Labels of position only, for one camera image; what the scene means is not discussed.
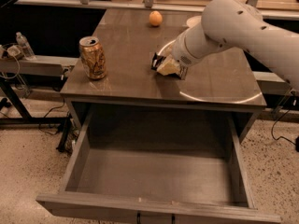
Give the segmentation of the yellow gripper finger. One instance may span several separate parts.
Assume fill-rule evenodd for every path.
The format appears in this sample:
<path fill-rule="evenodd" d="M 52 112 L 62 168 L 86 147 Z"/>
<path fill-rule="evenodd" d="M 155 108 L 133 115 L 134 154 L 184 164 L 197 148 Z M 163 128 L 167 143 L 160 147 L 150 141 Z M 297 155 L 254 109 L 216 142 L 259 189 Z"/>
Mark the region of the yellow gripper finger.
<path fill-rule="evenodd" d="M 179 71 L 179 63 L 173 58 L 172 55 L 168 55 L 157 68 L 157 72 L 163 76 L 178 74 Z"/>

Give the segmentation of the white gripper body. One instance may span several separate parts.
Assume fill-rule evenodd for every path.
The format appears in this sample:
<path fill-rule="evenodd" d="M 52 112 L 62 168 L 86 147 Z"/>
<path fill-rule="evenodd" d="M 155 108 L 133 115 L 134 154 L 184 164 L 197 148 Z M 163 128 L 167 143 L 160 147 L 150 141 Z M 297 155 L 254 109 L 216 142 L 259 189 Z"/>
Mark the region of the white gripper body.
<path fill-rule="evenodd" d="M 207 55 L 229 49 L 218 41 L 209 38 L 200 23 L 188 28 L 173 43 L 171 54 L 180 65 L 190 67 L 200 63 Z"/>

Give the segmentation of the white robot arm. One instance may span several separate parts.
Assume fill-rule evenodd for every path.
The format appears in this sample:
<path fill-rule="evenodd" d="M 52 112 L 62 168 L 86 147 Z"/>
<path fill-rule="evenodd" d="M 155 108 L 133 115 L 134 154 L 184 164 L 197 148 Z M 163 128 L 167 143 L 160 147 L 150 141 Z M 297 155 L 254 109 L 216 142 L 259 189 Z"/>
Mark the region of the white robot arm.
<path fill-rule="evenodd" d="M 168 47 L 164 60 L 184 67 L 209 54 L 240 48 L 299 91 L 299 34 L 265 22 L 251 5 L 213 0 L 201 20 Z"/>

